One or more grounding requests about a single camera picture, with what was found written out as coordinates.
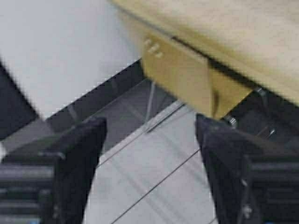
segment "wooden drawer front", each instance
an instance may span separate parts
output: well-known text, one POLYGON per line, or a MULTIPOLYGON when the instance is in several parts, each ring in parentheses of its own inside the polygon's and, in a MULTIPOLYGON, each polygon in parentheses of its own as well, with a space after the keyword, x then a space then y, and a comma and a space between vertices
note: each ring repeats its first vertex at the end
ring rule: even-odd
POLYGON ((221 119, 237 104, 244 100, 252 89, 242 85, 218 70, 210 68, 215 107, 213 118, 221 119))
POLYGON ((142 66, 147 77, 197 111, 213 115, 213 91, 208 60, 174 40, 148 34, 142 66))

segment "light wood surface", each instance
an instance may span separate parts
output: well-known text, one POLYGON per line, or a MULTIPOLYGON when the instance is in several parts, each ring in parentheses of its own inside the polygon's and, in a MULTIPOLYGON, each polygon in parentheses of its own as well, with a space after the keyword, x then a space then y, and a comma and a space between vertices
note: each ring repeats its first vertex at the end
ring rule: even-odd
POLYGON ((252 92, 251 88, 240 84, 215 69, 210 68, 209 74, 214 91, 213 118, 215 119, 223 118, 252 92))
POLYGON ((145 41, 153 45, 144 48, 142 67, 147 77, 187 102, 198 112, 213 116, 213 90, 208 60, 175 41, 148 34, 145 41))
POLYGON ((299 105, 299 1, 111 1, 299 105))

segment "white wall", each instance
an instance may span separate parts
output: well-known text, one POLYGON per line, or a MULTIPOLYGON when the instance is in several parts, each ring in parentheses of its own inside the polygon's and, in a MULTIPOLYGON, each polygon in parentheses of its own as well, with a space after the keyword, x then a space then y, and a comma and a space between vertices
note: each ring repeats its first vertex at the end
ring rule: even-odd
POLYGON ((139 59, 106 0, 0 0, 0 32, 1 59, 44 119, 139 59))

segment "tiled floor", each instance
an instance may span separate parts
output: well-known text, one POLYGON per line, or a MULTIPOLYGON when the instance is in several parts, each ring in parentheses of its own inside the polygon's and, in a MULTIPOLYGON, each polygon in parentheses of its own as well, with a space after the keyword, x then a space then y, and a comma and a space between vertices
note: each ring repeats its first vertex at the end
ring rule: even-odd
MULTIPOLYGON (((97 112, 108 122, 105 150, 111 149, 121 140, 144 124, 151 81, 145 79, 137 86, 97 112)), ((161 112, 176 99, 157 87, 153 99, 151 117, 161 112)))
POLYGON ((11 152, 24 144, 51 136, 53 134, 54 132, 52 131, 49 124, 41 119, 36 119, 29 125, 26 125, 25 127, 21 128, 17 132, 4 139, 2 141, 2 144, 8 152, 11 152))
POLYGON ((194 121, 185 106, 154 131, 141 127, 103 155, 84 224, 214 224, 194 121))

